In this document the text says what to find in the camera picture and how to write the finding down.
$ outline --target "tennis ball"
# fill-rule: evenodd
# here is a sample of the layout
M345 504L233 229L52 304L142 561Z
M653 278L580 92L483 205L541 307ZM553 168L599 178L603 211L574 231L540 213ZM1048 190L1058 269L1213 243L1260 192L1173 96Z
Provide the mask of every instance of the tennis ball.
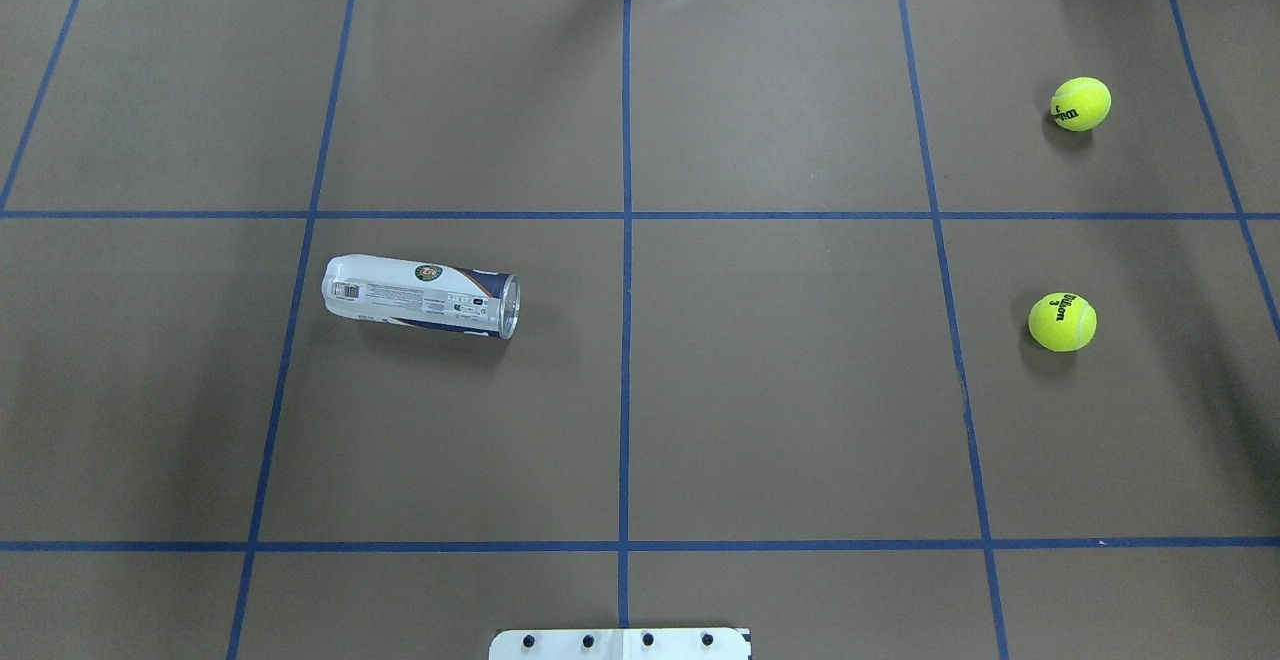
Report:
M1032 306L1027 326L1041 345L1055 353L1070 353L1093 340L1098 315L1084 297L1070 292L1051 292Z
M1096 77L1076 77L1053 92L1050 114L1066 130L1092 130L1111 113L1111 91Z

